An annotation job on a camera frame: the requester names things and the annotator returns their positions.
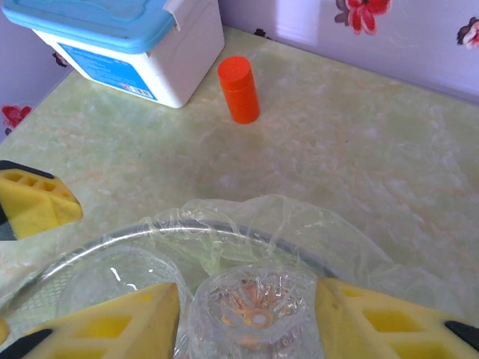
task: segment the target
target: floral wallpaper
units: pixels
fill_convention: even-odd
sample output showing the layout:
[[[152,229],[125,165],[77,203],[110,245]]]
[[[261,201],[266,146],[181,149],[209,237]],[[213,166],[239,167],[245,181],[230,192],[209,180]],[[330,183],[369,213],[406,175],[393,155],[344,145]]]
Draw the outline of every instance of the floral wallpaper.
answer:
[[[479,0],[219,0],[225,25],[479,105]]]
[[[14,25],[0,11],[0,142],[71,71],[71,66],[32,30]]]

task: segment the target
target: blue label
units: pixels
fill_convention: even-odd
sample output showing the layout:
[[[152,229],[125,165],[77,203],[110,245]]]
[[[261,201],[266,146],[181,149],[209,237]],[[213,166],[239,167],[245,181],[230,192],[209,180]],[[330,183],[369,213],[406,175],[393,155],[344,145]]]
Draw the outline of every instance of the blue label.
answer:
[[[127,62],[60,44],[93,79],[148,99],[156,99],[135,68]]]

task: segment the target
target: light blue lid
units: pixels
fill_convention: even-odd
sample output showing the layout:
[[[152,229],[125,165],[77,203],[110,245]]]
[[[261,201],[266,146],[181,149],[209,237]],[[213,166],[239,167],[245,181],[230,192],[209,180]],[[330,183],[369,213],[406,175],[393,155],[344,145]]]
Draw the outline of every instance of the light blue lid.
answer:
[[[174,27],[167,0],[4,0],[18,25],[127,54],[154,48]]]

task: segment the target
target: metal rim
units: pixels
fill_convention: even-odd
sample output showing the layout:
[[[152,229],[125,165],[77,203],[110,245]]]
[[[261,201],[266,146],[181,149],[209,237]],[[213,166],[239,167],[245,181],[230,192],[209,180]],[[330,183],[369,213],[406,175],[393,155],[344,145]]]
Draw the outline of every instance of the metal rim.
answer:
[[[26,299],[30,298],[36,291],[39,290],[39,286],[45,280],[49,280],[54,277],[62,269],[76,263],[82,257],[90,254],[93,251],[104,251],[112,245],[119,244],[121,242],[140,239],[148,236],[155,235],[167,235],[172,233],[198,233],[208,234],[212,230],[219,234],[237,236],[241,239],[250,239],[256,242],[269,244],[273,240],[271,234],[255,230],[247,226],[232,225],[226,222],[220,221],[197,221],[194,219],[175,220],[175,221],[154,221],[149,224],[135,224],[130,227],[123,228],[106,234],[98,239],[95,239],[79,249],[76,249],[69,254],[64,255],[55,263],[48,266],[41,273],[30,279],[25,283],[13,296],[8,300],[2,308],[0,313],[4,312],[8,308],[15,310],[16,307],[21,305]],[[306,263],[316,274],[327,277],[337,277],[337,274],[323,262],[317,255],[310,251],[298,247],[293,243],[282,238],[274,238],[275,246],[280,248],[286,253],[297,255],[301,261]]]

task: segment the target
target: light green countertop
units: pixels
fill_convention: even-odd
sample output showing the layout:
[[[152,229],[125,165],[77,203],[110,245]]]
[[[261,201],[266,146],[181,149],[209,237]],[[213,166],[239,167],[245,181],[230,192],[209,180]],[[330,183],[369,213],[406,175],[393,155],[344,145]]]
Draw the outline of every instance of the light green countertop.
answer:
[[[221,58],[252,62],[256,123],[230,119],[217,65],[182,109],[72,73],[0,146],[0,158],[59,176],[85,213],[0,242],[0,296],[61,252],[143,217],[193,198],[270,193],[341,214],[399,263],[428,254],[446,278],[447,251],[463,277],[479,275],[477,108],[250,34],[225,36]]]

